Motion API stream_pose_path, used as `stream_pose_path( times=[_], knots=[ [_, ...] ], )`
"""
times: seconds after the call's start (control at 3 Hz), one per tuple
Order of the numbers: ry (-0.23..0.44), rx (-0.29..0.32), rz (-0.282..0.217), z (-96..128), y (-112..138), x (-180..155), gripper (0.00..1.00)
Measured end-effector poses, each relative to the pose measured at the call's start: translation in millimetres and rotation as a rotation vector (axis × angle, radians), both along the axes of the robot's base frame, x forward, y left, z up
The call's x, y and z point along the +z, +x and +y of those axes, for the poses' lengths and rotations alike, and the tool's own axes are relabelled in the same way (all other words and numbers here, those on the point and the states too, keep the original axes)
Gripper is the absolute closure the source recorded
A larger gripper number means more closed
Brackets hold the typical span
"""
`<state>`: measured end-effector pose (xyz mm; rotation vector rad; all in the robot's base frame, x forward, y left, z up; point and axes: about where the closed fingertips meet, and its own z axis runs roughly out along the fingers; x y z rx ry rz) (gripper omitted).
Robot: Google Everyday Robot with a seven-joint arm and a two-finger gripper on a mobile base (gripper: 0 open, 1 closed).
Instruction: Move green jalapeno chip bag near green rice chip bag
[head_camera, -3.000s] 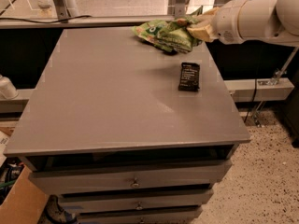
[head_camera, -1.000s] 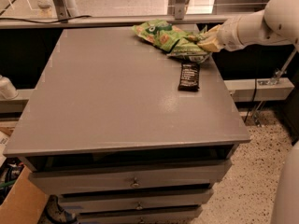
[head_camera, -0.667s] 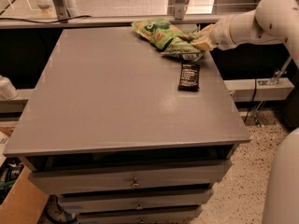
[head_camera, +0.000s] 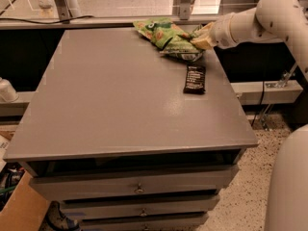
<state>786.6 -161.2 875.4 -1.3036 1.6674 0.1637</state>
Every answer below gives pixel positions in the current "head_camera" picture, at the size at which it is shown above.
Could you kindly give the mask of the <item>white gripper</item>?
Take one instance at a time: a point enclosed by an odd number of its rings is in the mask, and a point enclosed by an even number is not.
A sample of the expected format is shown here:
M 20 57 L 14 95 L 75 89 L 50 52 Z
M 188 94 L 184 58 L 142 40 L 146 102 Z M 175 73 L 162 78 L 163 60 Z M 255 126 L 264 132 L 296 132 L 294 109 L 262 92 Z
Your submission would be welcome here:
M 231 21 L 234 13 L 221 16 L 217 21 L 210 22 L 196 31 L 199 36 L 193 38 L 191 43 L 202 50 L 209 50 L 215 46 L 221 49 L 232 48 L 238 45 L 231 34 Z

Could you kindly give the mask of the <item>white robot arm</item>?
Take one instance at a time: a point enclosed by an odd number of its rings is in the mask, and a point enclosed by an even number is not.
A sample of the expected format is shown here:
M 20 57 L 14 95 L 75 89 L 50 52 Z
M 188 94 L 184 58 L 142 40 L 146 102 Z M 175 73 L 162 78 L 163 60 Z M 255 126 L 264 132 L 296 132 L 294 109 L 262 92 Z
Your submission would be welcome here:
M 256 7 L 221 16 L 196 31 L 199 49 L 226 49 L 277 39 L 303 73 L 308 68 L 308 21 L 298 0 L 259 0 Z M 285 139 L 269 183 L 264 231 L 308 231 L 308 125 Z

